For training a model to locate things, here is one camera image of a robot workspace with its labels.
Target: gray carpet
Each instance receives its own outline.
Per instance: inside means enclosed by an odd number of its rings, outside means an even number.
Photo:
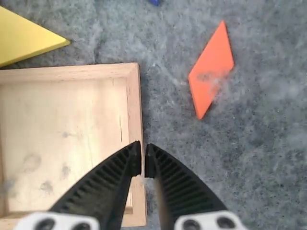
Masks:
[[[9,68],[139,62],[146,143],[186,164],[250,229],[307,229],[307,1],[1,5],[73,42]],[[187,75],[222,19],[236,67],[199,121]],[[148,225],[142,229],[156,230],[153,182],[146,183]]]

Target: yellow triangle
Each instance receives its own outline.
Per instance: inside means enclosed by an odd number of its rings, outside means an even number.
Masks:
[[[69,44],[65,38],[0,7],[0,67]]]

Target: wooden tray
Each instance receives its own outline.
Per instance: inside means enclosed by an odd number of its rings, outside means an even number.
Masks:
[[[0,229],[49,209],[75,182],[140,140],[137,63],[0,71]],[[146,224],[142,177],[123,227]]]

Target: screw hole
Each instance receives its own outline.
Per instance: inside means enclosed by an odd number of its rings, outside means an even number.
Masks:
[[[80,223],[76,225],[72,230],[91,230],[91,226],[87,223]]]
[[[52,230],[55,225],[55,221],[51,218],[44,219],[37,224],[35,230]]]
[[[188,219],[183,223],[184,230],[201,230],[201,226],[198,222]]]
[[[236,227],[235,223],[227,217],[218,218],[217,225],[222,229],[234,229]]]

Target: blue object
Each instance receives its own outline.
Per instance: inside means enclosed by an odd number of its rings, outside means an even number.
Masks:
[[[158,6],[160,4],[160,0],[149,0],[149,2],[155,6]]]

